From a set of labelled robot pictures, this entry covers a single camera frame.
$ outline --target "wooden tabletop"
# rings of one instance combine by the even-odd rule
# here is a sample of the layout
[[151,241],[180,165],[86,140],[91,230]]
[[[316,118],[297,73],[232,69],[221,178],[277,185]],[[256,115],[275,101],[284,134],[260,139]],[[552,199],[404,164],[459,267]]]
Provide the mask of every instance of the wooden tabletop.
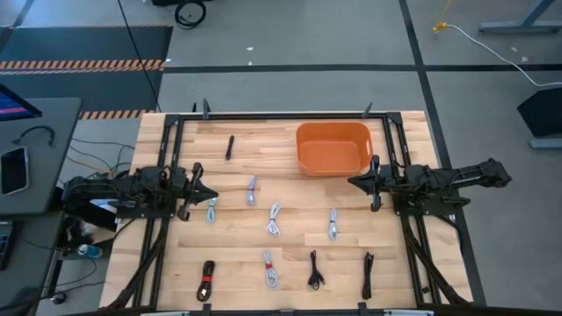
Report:
[[[423,111],[402,112],[412,163],[437,168],[435,150]],[[164,114],[145,114],[133,157],[133,169],[156,165]],[[359,120],[371,130],[375,154],[388,163],[380,119]],[[346,177],[308,177],[299,172],[295,131],[306,120],[188,121],[184,126],[179,165],[191,169],[201,162],[202,182],[219,192],[216,222],[205,222],[207,202],[192,207],[188,222],[170,222],[162,271],[159,310],[200,310],[196,291],[203,262],[214,260],[213,310],[354,309],[361,298],[363,260],[375,255],[369,308],[415,307],[400,219],[392,200],[370,212],[371,199]],[[174,131],[170,134],[167,163]],[[230,135],[232,160],[224,159]],[[246,204],[252,176],[257,176],[256,205]],[[267,232],[270,208],[281,205],[276,238]],[[328,238],[330,208],[337,214],[337,238]],[[455,230],[426,216],[434,262],[449,283],[472,299]],[[101,306],[111,303],[138,267],[145,220],[136,220],[114,242]],[[263,251],[272,255],[279,289],[266,287]],[[307,288],[310,252],[317,252],[318,270],[326,279],[318,291]],[[427,284],[420,266],[422,283]],[[145,281],[148,302],[152,272]]]

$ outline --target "orange plastic bin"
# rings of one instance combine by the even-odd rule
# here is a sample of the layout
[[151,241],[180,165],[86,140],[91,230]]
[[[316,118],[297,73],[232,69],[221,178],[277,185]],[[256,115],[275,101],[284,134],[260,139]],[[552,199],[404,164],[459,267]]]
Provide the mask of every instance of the orange plastic bin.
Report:
[[361,123],[305,123],[297,129],[299,167],[307,176],[357,175],[371,156],[371,132]]

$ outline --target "computer monitor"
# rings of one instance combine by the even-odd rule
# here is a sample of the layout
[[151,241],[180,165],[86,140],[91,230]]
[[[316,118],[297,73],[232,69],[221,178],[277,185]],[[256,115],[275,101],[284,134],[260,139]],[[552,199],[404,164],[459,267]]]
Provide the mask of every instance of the computer monitor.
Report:
[[41,111],[0,84],[0,121],[30,119],[41,116]]

